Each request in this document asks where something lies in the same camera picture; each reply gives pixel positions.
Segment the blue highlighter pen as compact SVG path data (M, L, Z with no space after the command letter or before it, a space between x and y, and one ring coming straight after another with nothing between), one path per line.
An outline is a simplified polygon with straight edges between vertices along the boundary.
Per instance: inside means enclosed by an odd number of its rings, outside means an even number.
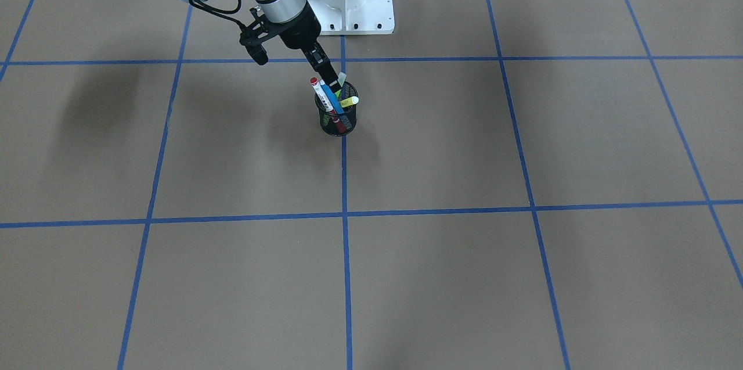
M327 85L326 82L324 82L323 80L319 80L319 86L323 90L324 99L326 100L327 105L332 106L333 112L337 115L344 114L345 112L342 109L340 101L338 100L334 92L331 91L329 85Z

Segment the red white marker pen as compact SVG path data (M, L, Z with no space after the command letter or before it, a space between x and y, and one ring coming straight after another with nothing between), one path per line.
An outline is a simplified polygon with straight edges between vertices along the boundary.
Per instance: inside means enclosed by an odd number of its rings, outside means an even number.
M346 132L346 126L340 121L340 117L337 116L336 113L333 112L332 106L328 106L326 100L324 99L323 90L319 86L319 80L317 78L311 78L310 83L313 86L314 92L316 93L316 97L319 98L321 104L323 105L324 111L327 113L327 115L330 116L331 121L336 126L337 131L340 134L343 134L343 132Z

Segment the green highlighter pen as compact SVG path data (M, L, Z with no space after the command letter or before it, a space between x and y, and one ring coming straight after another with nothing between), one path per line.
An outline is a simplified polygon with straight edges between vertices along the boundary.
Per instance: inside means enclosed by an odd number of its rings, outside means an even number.
M342 71L338 73L338 84L343 87L346 81L346 73L343 73Z

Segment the yellow highlighter pen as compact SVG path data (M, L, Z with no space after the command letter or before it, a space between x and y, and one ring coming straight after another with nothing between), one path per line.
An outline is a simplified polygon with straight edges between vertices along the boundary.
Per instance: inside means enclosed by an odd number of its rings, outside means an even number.
M345 99L341 100L340 101L340 106L342 108L346 108L346 107L350 107L350 106L355 106L359 102L360 102L360 98L358 98L357 96L350 96L348 98L345 98Z

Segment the black mesh pen cup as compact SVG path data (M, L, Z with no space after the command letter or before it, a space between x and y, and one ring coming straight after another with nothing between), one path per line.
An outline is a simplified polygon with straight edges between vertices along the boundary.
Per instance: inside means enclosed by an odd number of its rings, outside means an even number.
M358 92L348 81L341 89L332 92L323 79L311 78L314 100L319 111L319 125L326 134L342 136L349 134L356 126L356 105Z

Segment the brown paper table cover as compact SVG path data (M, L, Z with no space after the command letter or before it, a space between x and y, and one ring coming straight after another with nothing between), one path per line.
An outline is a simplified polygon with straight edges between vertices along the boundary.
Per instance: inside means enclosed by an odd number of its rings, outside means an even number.
M2 0L2 368L740 369L741 0L394 1Z

